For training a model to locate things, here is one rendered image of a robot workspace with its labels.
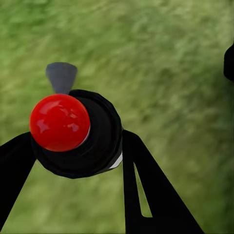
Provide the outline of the pesticide atomizer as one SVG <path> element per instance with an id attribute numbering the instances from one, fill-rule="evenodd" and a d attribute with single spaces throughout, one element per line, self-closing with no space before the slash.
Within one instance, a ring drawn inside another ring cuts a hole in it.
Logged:
<path id="1" fill-rule="evenodd" d="M 98 93 L 71 90 L 76 66 L 46 66 L 56 92 L 33 108 L 29 128 L 38 161 L 57 176 L 91 177 L 113 170 L 122 161 L 121 118 L 113 104 Z"/>

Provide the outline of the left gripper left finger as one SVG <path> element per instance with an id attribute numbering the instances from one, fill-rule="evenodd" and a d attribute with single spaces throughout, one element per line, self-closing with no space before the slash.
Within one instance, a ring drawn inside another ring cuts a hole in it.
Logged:
<path id="1" fill-rule="evenodd" d="M 0 146 L 0 231 L 36 161 L 31 132 Z"/>

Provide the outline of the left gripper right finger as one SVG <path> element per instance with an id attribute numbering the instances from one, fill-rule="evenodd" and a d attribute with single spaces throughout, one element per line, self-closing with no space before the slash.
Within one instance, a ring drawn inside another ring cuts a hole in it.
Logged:
<path id="1" fill-rule="evenodd" d="M 142 139 L 124 129 L 122 158 L 126 234 L 204 234 Z M 134 163 L 153 217 L 141 214 Z"/>

